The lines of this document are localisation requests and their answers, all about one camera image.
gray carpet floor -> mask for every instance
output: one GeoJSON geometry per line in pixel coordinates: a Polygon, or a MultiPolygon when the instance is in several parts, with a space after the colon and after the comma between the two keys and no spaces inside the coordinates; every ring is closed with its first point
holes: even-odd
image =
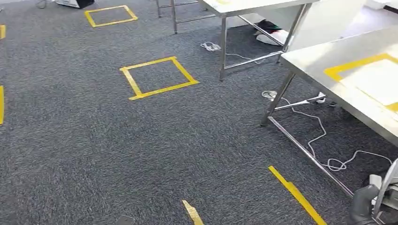
{"type": "MultiPolygon", "coordinates": [[[[218,43],[217,18],[179,25],[169,9],[158,19],[150,0],[98,0],[86,9],[128,5],[138,20],[93,28],[84,10],[35,1],[4,4],[0,23],[0,85],[5,121],[0,127],[0,224],[112,225],[122,215],[137,225],[190,225],[181,202],[206,225],[310,225],[315,222],[268,170],[292,181],[329,225],[346,224],[350,199],[276,127],[259,127],[287,73],[268,59],[228,71],[218,82],[219,56],[199,46],[218,43]],[[119,68],[176,56],[200,83],[130,101],[119,68]]],[[[123,12],[93,14],[98,23],[123,12]]],[[[205,15],[195,5],[178,17],[205,15]]],[[[246,57],[278,47],[255,40],[251,27],[229,30],[228,52],[246,57]]],[[[228,63],[241,59],[229,56],[228,63]]],[[[184,82],[165,62],[130,70],[142,91],[184,82]]],[[[290,100],[317,90],[295,79],[290,100]]],[[[314,144],[322,162],[349,159],[355,150],[392,159],[397,148],[341,108],[309,105],[302,111],[324,121],[328,135],[314,144]]],[[[321,133],[317,121],[278,112],[300,141],[321,133]]],[[[335,173],[352,189],[388,163],[360,155],[335,173]]]]}

table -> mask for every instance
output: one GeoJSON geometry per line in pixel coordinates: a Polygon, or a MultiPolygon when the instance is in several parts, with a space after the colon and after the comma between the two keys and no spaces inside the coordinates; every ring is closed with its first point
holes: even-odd
{"type": "MultiPolygon", "coordinates": [[[[374,63],[388,62],[388,65],[398,66],[397,37],[398,26],[394,26],[282,54],[281,61],[290,69],[290,73],[283,81],[274,101],[261,121],[262,126],[267,125],[269,121],[275,124],[349,196],[352,196],[352,191],[324,168],[292,134],[272,117],[272,114],[275,111],[305,105],[317,99],[315,97],[302,102],[276,107],[292,79],[297,75],[317,87],[375,132],[398,146],[398,101],[387,105],[382,104],[375,96],[369,94],[369,91],[372,92],[372,90],[366,89],[364,91],[359,86],[351,85],[347,81],[358,75],[359,71],[362,70],[363,72],[365,67],[369,68],[374,63]]],[[[397,70],[383,66],[383,73],[374,75],[375,79],[367,82],[376,85],[381,81],[377,80],[379,77],[384,77],[383,79],[389,81],[390,79],[397,79],[397,76],[397,70]]],[[[391,90],[395,89],[384,88],[381,91],[391,90]]],[[[394,95],[387,96],[387,100],[391,100],[394,95]]]]}
{"type": "MultiPolygon", "coordinates": [[[[161,18],[161,9],[162,8],[169,8],[171,7],[171,4],[168,5],[160,5],[159,0],[155,0],[156,1],[156,7],[158,8],[158,18],[161,18]]],[[[199,3],[198,1],[188,1],[188,2],[181,2],[181,3],[175,3],[174,6],[183,6],[183,5],[189,5],[189,4],[193,4],[193,3],[199,3]]]]}
{"type": "Polygon", "coordinates": [[[221,24],[221,35],[220,35],[220,47],[221,47],[221,63],[220,63],[220,76],[219,79],[222,81],[225,77],[225,70],[234,68],[237,66],[245,65],[247,63],[252,63],[256,62],[259,60],[266,59],[268,57],[280,55],[281,53],[287,52],[289,49],[289,44],[294,36],[294,33],[297,29],[297,27],[300,25],[300,22],[303,17],[305,17],[306,13],[308,12],[309,8],[311,7],[311,4],[314,2],[317,2],[319,0],[198,0],[206,9],[212,11],[214,15],[207,15],[207,16],[202,16],[198,18],[192,18],[192,19],[185,19],[185,20],[180,20],[178,21],[176,19],[176,6],[181,5],[181,4],[190,4],[190,3],[179,3],[176,4],[175,0],[170,0],[171,3],[171,8],[172,8],[172,16],[173,16],[173,25],[174,25],[174,32],[177,34],[177,24],[178,23],[185,23],[185,22],[190,22],[190,21],[195,21],[195,20],[200,20],[200,19],[205,19],[209,17],[214,17],[218,16],[222,19],[222,24],[221,24]],[[296,6],[296,5],[301,5],[300,10],[297,13],[297,16],[293,22],[293,25],[291,26],[289,36],[287,37],[285,43],[281,43],[279,40],[273,38],[268,34],[266,31],[258,27],[257,25],[253,24],[252,22],[248,21],[241,15],[244,14],[249,14],[249,13],[255,13],[257,10],[260,9],[276,9],[276,8],[283,8],[283,7],[289,7],[289,6],[296,6]],[[259,30],[261,33],[264,35],[268,36],[271,40],[275,41],[279,45],[283,46],[281,51],[278,52],[273,52],[270,54],[267,54],[265,56],[258,57],[253,60],[237,63],[234,65],[226,66],[226,47],[227,47],[227,24],[226,24],[226,18],[231,17],[231,16],[238,16],[242,20],[244,20],[246,23],[252,25],[254,28],[259,30]]]}

yellow tape line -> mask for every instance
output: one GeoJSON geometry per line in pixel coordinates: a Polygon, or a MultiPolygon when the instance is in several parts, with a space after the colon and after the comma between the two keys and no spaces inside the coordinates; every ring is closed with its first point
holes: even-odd
{"type": "Polygon", "coordinates": [[[186,87],[186,86],[189,86],[189,85],[193,85],[193,84],[199,83],[199,81],[196,81],[188,73],[188,71],[186,71],[186,69],[177,61],[177,58],[175,56],[164,58],[164,59],[159,59],[159,60],[154,60],[154,61],[150,61],[150,62],[145,62],[145,63],[141,63],[141,64],[129,66],[129,67],[123,67],[123,68],[120,68],[120,71],[123,72],[124,76],[126,77],[127,81],[129,82],[131,88],[133,88],[133,91],[136,94],[135,96],[130,97],[129,98],[130,100],[136,100],[136,99],[140,99],[140,98],[145,98],[145,97],[148,97],[148,96],[151,96],[151,95],[155,95],[155,94],[159,94],[159,93],[162,93],[162,92],[175,90],[175,89],[178,89],[178,88],[183,88],[183,87],[186,87]],[[154,91],[142,93],[142,91],[139,89],[137,83],[135,82],[134,78],[131,76],[131,74],[129,72],[129,69],[143,67],[143,66],[148,66],[148,65],[151,65],[151,64],[160,63],[160,62],[166,62],[166,61],[172,61],[174,63],[174,65],[178,68],[178,70],[188,79],[189,82],[177,84],[177,85],[174,85],[174,86],[171,86],[171,87],[167,87],[167,88],[162,88],[162,89],[159,89],[159,90],[154,90],[154,91]]]}
{"type": "Polygon", "coordinates": [[[0,86],[0,125],[3,124],[4,119],[4,88],[0,86]]]}
{"type": "Polygon", "coordinates": [[[345,63],[345,64],[338,65],[338,66],[335,66],[335,67],[327,68],[327,69],[324,70],[324,73],[326,75],[330,76],[333,80],[339,82],[339,81],[341,81],[343,79],[342,76],[339,75],[339,73],[341,73],[343,71],[346,71],[346,70],[349,70],[349,69],[354,69],[354,68],[357,68],[357,67],[361,67],[361,66],[364,66],[364,65],[372,63],[372,62],[377,62],[377,61],[380,61],[380,60],[391,60],[391,61],[393,61],[395,63],[398,63],[398,59],[390,56],[387,53],[383,53],[383,54],[380,54],[380,55],[375,55],[375,56],[371,56],[371,57],[368,57],[368,58],[364,58],[364,59],[361,59],[361,60],[358,60],[358,61],[349,62],[349,63],[345,63]]]}
{"type": "Polygon", "coordinates": [[[387,109],[394,111],[394,112],[398,112],[398,102],[391,104],[391,105],[387,105],[386,106],[387,109]]]}
{"type": "Polygon", "coordinates": [[[94,10],[87,10],[87,11],[84,12],[84,15],[86,16],[88,22],[90,23],[90,25],[92,27],[102,27],[102,26],[113,25],[113,24],[118,24],[118,23],[124,23],[124,22],[129,22],[129,21],[133,21],[133,20],[138,19],[138,17],[126,5],[109,7],[109,8],[100,8],[100,9],[94,9],[94,10]],[[131,19],[120,20],[120,21],[115,21],[115,22],[108,22],[108,23],[103,23],[103,24],[96,24],[94,22],[94,20],[92,19],[91,15],[90,15],[90,13],[93,13],[93,12],[99,12],[99,11],[108,10],[108,9],[114,9],[114,8],[124,8],[127,11],[127,13],[131,16],[131,19]]]}
{"type": "Polygon", "coordinates": [[[6,26],[0,25],[0,40],[6,37],[6,26]]]}
{"type": "Polygon", "coordinates": [[[183,200],[183,204],[188,211],[189,216],[191,217],[194,225],[203,225],[202,219],[200,218],[198,212],[194,207],[189,205],[186,200],[183,200]]]}
{"type": "Polygon", "coordinates": [[[276,178],[278,178],[278,180],[283,184],[283,186],[297,199],[297,201],[303,206],[303,208],[307,211],[307,213],[314,219],[314,221],[318,225],[326,225],[326,222],[315,211],[312,205],[293,185],[293,183],[286,181],[285,178],[283,178],[283,176],[273,166],[268,167],[268,169],[276,176],[276,178]]]}

gloved hand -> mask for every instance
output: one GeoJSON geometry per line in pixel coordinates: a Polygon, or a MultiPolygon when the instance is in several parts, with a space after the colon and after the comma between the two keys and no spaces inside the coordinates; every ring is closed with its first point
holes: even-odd
{"type": "Polygon", "coordinates": [[[372,219],[372,199],[378,193],[379,189],[373,184],[355,191],[350,208],[351,225],[377,225],[372,219]]]}

electrical cable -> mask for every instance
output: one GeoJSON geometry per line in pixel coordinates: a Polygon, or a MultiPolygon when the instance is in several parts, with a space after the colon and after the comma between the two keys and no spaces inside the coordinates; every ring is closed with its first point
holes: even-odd
{"type": "MultiPolygon", "coordinates": [[[[219,45],[214,44],[213,42],[210,41],[206,41],[205,43],[200,44],[200,46],[206,48],[206,50],[208,50],[209,52],[221,51],[221,47],[219,45]]],[[[234,53],[226,53],[226,55],[235,55],[245,60],[252,60],[251,58],[243,57],[239,54],[234,54],[234,53]]],[[[264,62],[264,60],[265,59],[262,59],[260,62],[255,61],[254,63],[261,64],[264,62]]]]}
{"type": "MultiPolygon", "coordinates": [[[[271,99],[271,101],[273,101],[274,98],[275,98],[275,96],[276,96],[276,92],[275,92],[275,91],[266,90],[266,91],[263,91],[263,92],[261,93],[261,95],[262,95],[263,97],[268,98],[268,99],[271,99]]],[[[285,98],[281,98],[281,99],[284,100],[284,101],[286,101],[288,104],[290,104],[290,102],[289,102],[287,99],[285,99],[285,98]]],[[[310,141],[307,143],[308,147],[311,149],[311,152],[312,152],[313,157],[316,158],[315,150],[314,150],[314,148],[312,147],[311,144],[312,144],[313,142],[315,142],[315,141],[321,139],[322,137],[324,137],[324,136],[326,136],[326,135],[328,134],[328,133],[326,132],[325,128],[323,127],[323,124],[322,124],[321,119],[320,119],[319,117],[317,117],[317,116],[312,116],[312,115],[308,115],[308,114],[306,114],[306,113],[297,111],[297,110],[294,109],[294,107],[292,107],[291,110],[292,110],[294,113],[302,114],[302,115],[305,115],[305,116],[307,116],[307,117],[315,118],[315,119],[318,120],[319,125],[321,126],[321,129],[322,129],[322,131],[323,131],[323,134],[320,135],[320,136],[318,136],[317,138],[314,138],[314,139],[310,140],[310,141]]],[[[390,165],[392,164],[392,161],[391,161],[389,158],[385,157],[385,156],[382,156],[382,155],[379,155],[379,154],[375,154],[375,153],[372,153],[372,152],[368,152],[368,151],[358,150],[358,151],[355,151],[354,154],[353,154],[353,156],[352,156],[350,159],[348,159],[347,161],[345,161],[345,162],[342,162],[342,161],[340,161],[340,160],[338,160],[338,159],[335,159],[335,158],[329,158],[327,164],[322,164],[322,165],[325,166],[325,167],[327,167],[327,168],[329,168],[331,171],[334,171],[334,172],[341,171],[341,170],[346,170],[346,169],[347,169],[346,164],[349,163],[349,162],[351,162],[351,161],[353,161],[359,152],[361,152],[361,153],[366,153],[366,154],[370,154],[370,155],[374,155],[374,156],[382,157],[382,158],[384,158],[384,159],[387,159],[387,160],[389,161],[390,165]],[[332,165],[332,162],[337,162],[337,163],[340,164],[340,166],[339,166],[339,167],[333,166],[333,165],[332,165]]]]}

